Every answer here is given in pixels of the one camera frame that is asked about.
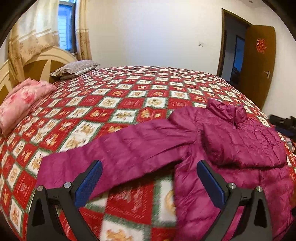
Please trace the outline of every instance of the silver bolt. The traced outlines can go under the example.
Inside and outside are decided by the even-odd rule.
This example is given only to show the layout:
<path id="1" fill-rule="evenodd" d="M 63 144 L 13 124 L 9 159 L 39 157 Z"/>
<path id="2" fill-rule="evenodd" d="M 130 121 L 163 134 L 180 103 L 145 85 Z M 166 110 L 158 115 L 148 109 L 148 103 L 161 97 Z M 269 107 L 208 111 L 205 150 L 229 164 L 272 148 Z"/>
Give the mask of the silver bolt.
<path id="1" fill-rule="evenodd" d="M 43 190 L 43 186 L 42 186 L 42 185 L 40 185 L 40 186 L 37 187 L 37 191 L 40 192 L 40 191 L 42 191 L 42 190 Z"/>
<path id="2" fill-rule="evenodd" d="M 228 183 L 228 186 L 229 186 L 231 189 L 235 189 L 235 188 L 237 187 L 234 183 Z"/>
<path id="3" fill-rule="evenodd" d="M 260 186 L 256 187 L 256 189 L 257 189 L 258 192 L 262 192 L 263 191 L 263 188 L 260 187 Z"/>
<path id="4" fill-rule="evenodd" d="M 72 184 L 71 184 L 70 182 L 66 182 L 66 183 L 64 184 L 64 188 L 69 188 L 71 185 L 72 185 Z"/>

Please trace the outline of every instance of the door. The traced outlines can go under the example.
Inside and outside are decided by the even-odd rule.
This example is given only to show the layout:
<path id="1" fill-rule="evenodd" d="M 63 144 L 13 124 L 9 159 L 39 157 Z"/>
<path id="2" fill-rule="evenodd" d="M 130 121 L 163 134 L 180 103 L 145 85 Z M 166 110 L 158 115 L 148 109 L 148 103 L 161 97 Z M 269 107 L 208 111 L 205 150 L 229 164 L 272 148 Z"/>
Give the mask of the door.
<path id="1" fill-rule="evenodd" d="M 253 25 L 246 31 L 238 90 L 262 109 L 271 83 L 276 56 L 274 27 Z"/>

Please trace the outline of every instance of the bed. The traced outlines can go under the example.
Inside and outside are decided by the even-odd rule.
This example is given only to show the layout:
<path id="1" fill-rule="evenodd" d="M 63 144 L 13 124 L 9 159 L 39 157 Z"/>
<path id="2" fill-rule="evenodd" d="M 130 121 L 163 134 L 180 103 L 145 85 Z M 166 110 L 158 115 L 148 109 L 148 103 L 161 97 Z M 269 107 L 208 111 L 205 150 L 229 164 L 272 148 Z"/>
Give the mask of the bed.
<path id="1" fill-rule="evenodd" d="M 49 73 L 75 60 L 54 47 L 26 63 L 25 75 L 53 83 Z M 220 77 L 204 72 L 124 66 L 94 69 L 54 84 L 56 92 L 10 135 L 0 137 L 0 208 L 20 240 L 26 237 L 28 213 L 44 156 L 85 145 L 128 125 L 167 118 L 177 108 L 205 107 L 208 98 L 242 104 L 250 118 L 269 126 L 267 116 L 248 98 Z M 3 100 L 11 90 L 7 63 L 0 69 L 0 89 Z M 295 182 L 296 162 L 287 145 L 286 150 Z M 172 240 L 176 222 L 172 177 L 173 167 L 168 166 L 91 200 L 80 212 L 100 240 Z M 75 240 L 63 212 L 58 213 L 67 237 Z"/>

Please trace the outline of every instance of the headboard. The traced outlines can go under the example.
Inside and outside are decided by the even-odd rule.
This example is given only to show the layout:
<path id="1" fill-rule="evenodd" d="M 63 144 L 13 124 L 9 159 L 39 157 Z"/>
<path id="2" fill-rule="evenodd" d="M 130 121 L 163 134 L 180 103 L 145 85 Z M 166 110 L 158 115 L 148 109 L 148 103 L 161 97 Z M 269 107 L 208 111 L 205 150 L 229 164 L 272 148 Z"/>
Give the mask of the headboard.
<path id="1" fill-rule="evenodd" d="M 50 76 L 58 68 L 65 64 L 75 62 L 77 59 L 65 50 L 59 47 L 51 47 L 34 56 L 31 60 L 25 63 L 24 73 L 25 78 L 35 80 L 46 80 L 53 83 L 55 80 Z M 0 68 L 0 104 L 4 101 L 7 94 L 12 90 L 9 80 L 8 60 Z"/>

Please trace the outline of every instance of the curtain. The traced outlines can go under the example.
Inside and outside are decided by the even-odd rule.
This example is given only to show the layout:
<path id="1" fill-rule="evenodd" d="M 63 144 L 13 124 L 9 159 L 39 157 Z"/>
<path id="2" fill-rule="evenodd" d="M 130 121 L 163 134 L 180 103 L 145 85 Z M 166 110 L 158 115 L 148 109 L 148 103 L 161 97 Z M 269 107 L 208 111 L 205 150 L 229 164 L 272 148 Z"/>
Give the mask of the curtain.
<path id="1" fill-rule="evenodd" d="M 91 59 L 89 29 L 86 22 L 87 0 L 76 0 L 75 28 L 78 60 Z"/>
<path id="2" fill-rule="evenodd" d="M 38 0 L 17 21 L 8 41 L 12 86 L 25 80 L 23 65 L 43 50 L 59 46 L 59 0 Z"/>

